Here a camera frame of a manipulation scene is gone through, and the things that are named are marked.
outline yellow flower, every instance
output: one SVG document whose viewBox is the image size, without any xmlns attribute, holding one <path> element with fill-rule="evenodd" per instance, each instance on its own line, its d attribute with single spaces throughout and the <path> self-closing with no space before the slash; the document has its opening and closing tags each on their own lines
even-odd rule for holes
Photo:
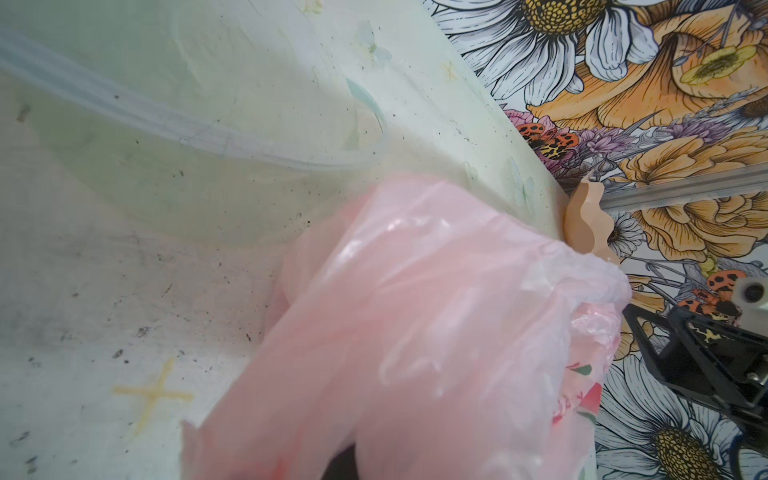
<svg viewBox="0 0 768 480">
<path fill-rule="evenodd" d="M 680 77 L 680 81 L 684 84 L 698 85 L 707 83 L 713 78 L 727 77 L 738 70 L 741 65 L 744 65 L 745 61 L 754 57 L 756 53 L 757 48 L 754 45 L 748 45 L 738 50 L 736 47 L 721 48 L 704 57 L 701 64 L 685 72 Z"/>
<path fill-rule="evenodd" d="M 650 283 L 651 278 L 649 276 L 641 275 L 627 275 L 629 284 L 632 286 L 632 304 L 637 305 L 651 312 L 658 313 L 664 311 L 664 298 L 658 293 L 644 292 L 642 291 L 644 285 Z M 641 328 L 645 335 L 650 338 L 654 334 L 654 326 L 645 321 L 641 324 Z M 634 339 L 632 330 L 627 323 L 627 320 L 621 320 L 621 340 L 619 341 L 619 347 L 614 355 L 614 360 L 621 360 L 630 353 L 640 350 L 637 341 Z"/>
<path fill-rule="evenodd" d="M 654 334 L 654 326 L 648 321 L 643 322 L 641 328 L 643 329 L 645 335 L 649 338 Z M 627 320 L 622 319 L 621 340 L 619 341 L 619 348 L 616 349 L 616 353 L 614 354 L 614 360 L 621 360 L 630 353 L 634 353 L 639 350 L 640 346 L 637 344 L 637 341 L 635 341 L 634 335 L 632 335 L 632 330 L 629 328 Z"/>
<path fill-rule="evenodd" d="M 668 260 L 743 257 L 768 234 L 768 192 L 647 208 L 632 213 L 648 246 Z"/>
<path fill-rule="evenodd" d="M 645 308 L 654 313 L 664 311 L 664 298 L 658 293 L 644 292 L 644 285 L 650 283 L 649 276 L 642 275 L 627 275 L 629 284 L 632 287 L 632 300 L 633 305 L 637 305 L 641 308 Z"/>
<path fill-rule="evenodd" d="M 757 127 L 739 129 L 706 147 L 697 137 L 667 141 L 622 161 L 619 168 L 627 177 L 611 179 L 637 182 L 641 187 L 763 163 L 768 161 L 768 132 L 756 130 Z"/>
<path fill-rule="evenodd" d="M 705 252 L 705 255 L 707 256 L 707 259 L 703 262 L 699 262 L 699 269 L 701 270 L 701 274 L 704 275 L 704 278 L 709 278 L 710 275 L 719 271 L 720 268 L 717 266 L 717 257 L 709 252 Z"/>
</svg>

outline orange ladybug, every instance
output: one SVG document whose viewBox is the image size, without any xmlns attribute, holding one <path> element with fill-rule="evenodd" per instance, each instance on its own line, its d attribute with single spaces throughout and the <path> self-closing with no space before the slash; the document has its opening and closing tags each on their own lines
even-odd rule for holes
<svg viewBox="0 0 768 480">
<path fill-rule="evenodd" d="M 741 310 L 731 302 L 733 288 L 739 278 L 746 278 L 741 270 L 721 270 L 707 278 L 709 290 L 693 289 L 696 299 L 686 299 L 677 305 L 699 315 L 709 316 L 713 320 L 735 323 Z"/>
<path fill-rule="evenodd" d="M 539 149 L 547 158 L 557 160 L 566 154 L 568 149 L 579 144 L 579 138 L 573 133 L 558 134 L 557 128 L 547 130 L 544 124 L 518 125 L 518 132 L 533 149 Z"/>
</svg>

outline clear plastic bag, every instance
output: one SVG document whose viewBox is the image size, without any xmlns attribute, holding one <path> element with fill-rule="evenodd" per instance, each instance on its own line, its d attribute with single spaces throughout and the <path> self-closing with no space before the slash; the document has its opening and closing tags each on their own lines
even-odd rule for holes
<svg viewBox="0 0 768 480">
<path fill-rule="evenodd" d="M 183 476 L 575 478 L 630 298 L 615 266 L 459 187 L 388 180 L 290 249 L 273 328 Z"/>
</svg>

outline transparent plastic sheet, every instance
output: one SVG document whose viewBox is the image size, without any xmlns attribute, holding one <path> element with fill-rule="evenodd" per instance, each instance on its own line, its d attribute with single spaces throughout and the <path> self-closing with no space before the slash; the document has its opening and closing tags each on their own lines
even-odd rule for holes
<svg viewBox="0 0 768 480">
<path fill-rule="evenodd" d="M 387 153 L 379 105 L 292 2 L 32 3 L 0 0 L 4 114 L 164 233 L 292 240 Z"/>
<path fill-rule="evenodd" d="M 630 293 L 456 186 L 388 180 L 287 253 L 183 477 L 315 480 L 355 443 L 364 480 L 576 478 Z"/>
</svg>

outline wall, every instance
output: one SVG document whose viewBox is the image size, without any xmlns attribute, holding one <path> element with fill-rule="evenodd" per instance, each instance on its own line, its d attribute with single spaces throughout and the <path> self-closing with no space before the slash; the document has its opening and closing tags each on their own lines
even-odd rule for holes
<svg viewBox="0 0 768 480">
<path fill-rule="evenodd" d="M 619 191 L 768 161 L 768 2 L 424 0 L 542 163 L 570 191 Z M 709 279 L 765 276 L 768 193 L 614 215 L 633 303 L 738 323 Z M 664 332 L 644 325 L 652 342 Z M 596 434 L 605 480 L 732 478 L 738 428 L 653 379 L 626 325 Z M 768 460 L 742 455 L 743 477 Z"/>
</svg>

